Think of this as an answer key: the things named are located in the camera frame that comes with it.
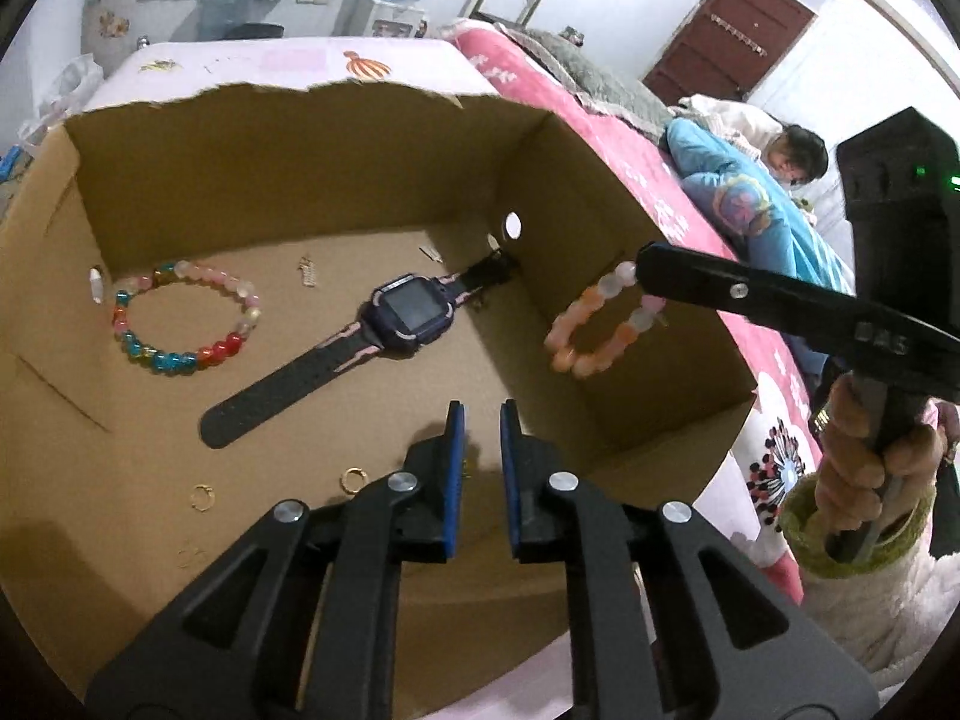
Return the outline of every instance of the silver screw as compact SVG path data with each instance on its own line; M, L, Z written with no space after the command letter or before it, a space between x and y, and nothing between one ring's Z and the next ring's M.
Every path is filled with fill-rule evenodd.
M280 501L274 507L274 519L277 522L296 522L304 516L304 504L299 501Z
M664 517L671 522L676 522L678 525L683 525L685 522L690 522L690 517L693 517L693 512L690 511L690 507L685 503L670 501L664 504Z
M549 483L554 490L558 490L560 493L569 493L570 490L576 490L580 480L577 479L576 474L569 471L557 471L557 473L550 474Z
M409 493L410 490L416 488L416 476L409 471L397 471L397 473L390 474L387 479L387 487L394 493Z

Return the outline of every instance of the hand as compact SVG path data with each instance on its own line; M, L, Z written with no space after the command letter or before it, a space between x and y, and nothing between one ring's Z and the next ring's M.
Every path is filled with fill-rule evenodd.
M815 493L829 531L854 531L878 518L886 528L910 514L933 484L947 448L943 429L918 425L890 445L881 460L863 445L869 434L870 415L853 394L850 375L841 376L830 391L830 420L823 434L824 459ZM904 479L904 486L896 499L881 507L875 489L883 484L884 464L889 473Z

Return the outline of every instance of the smartwatch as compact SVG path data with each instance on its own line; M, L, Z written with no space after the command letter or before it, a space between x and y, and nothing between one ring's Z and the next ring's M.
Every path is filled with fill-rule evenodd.
M384 284L361 307L357 322L209 409L200 418L200 438L222 449L371 357L413 356L448 331L457 308L508 281L516 268L510 255L496 250L462 274L406 274Z

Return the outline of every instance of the black hair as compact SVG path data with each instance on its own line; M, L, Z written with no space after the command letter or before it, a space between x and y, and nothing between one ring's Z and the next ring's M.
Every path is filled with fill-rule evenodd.
M784 136L786 156L793 165L806 173L806 180L816 181L827 174L830 157L823 138L798 124L786 127Z

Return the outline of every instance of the pink blanket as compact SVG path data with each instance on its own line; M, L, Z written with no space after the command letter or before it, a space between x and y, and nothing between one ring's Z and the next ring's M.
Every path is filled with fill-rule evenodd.
M584 111L558 81L496 30L461 25L448 39L503 97L562 117L620 178L667 240L736 259L680 189L668 154L620 119ZM776 528L776 515L786 491L820 462L819 447L806 424L808 395L779 333L743 317L721 317L758 383L755 408L731 449L744 475L742 493L749 495L760 519L760 536L744 548L775 584L799 601L799 572Z

